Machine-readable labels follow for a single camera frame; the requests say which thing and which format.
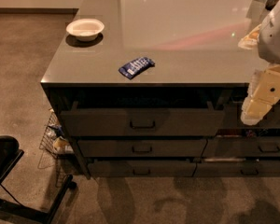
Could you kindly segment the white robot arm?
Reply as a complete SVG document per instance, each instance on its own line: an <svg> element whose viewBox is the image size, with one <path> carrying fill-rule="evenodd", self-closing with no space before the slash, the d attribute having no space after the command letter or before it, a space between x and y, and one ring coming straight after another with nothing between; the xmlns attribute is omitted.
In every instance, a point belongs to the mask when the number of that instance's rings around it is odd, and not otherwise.
<svg viewBox="0 0 280 224"><path fill-rule="evenodd" d="M254 72L242 104L242 123L256 125L280 100L280 0L238 47L257 48L259 57L269 63L265 70Z"/></svg>

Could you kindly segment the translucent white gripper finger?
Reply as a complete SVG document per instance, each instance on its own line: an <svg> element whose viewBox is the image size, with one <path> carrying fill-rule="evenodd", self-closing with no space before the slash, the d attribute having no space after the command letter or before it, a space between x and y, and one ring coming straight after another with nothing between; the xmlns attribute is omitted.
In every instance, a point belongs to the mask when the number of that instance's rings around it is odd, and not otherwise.
<svg viewBox="0 0 280 224"><path fill-rule="evenodd" d="M254 92L256 91L260 78L261 78L262 72L260 70L256 70L252 77L251 80L249 82L249 86L248 86L248 90L247 90L247 94L249 97L252 97Z"/></svg>
<svg viewBox="0 0 280 224"><path fill-rule="evenodd" d="M259 123L261 115L259 114L259 105L246 97L242 104L241 121L245 125L256 125Z"/></svg>

